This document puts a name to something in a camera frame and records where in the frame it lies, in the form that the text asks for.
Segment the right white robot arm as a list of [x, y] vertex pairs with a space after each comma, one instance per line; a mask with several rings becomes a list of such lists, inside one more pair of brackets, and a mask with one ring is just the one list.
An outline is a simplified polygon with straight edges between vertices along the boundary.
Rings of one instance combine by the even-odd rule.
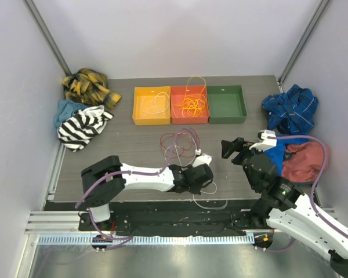
[[300, 187], [278, 175], [276, 165], [264, 154], [271, 144], [238, 137], [223, 140], [221, 145], [224, 159], [238, 153], [232, 163], [242, 167], [251, 188], [260, 194], [249, 212], [251, 224], [290, 235], [329, 261], [337, 274], [348, 277], [348, 228], [316, 206]]

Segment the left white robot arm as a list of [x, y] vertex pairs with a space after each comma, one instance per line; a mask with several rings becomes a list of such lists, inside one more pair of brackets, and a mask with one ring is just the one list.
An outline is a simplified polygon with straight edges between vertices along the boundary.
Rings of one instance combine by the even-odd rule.
[[84, 204], [92, 212], [92, 225], [106, 231], [112, 223], [109, 202], [122, 191], [149, 189], [160, 192], [200, 194], [203, 185], [213, 180], [212, 157], [202, 154], [193, 164], [175, 164], [163, 168], [146, 168], [121, 163], [118, 156], [109, 156], [82, 170], [84, 194], [75, 207]]

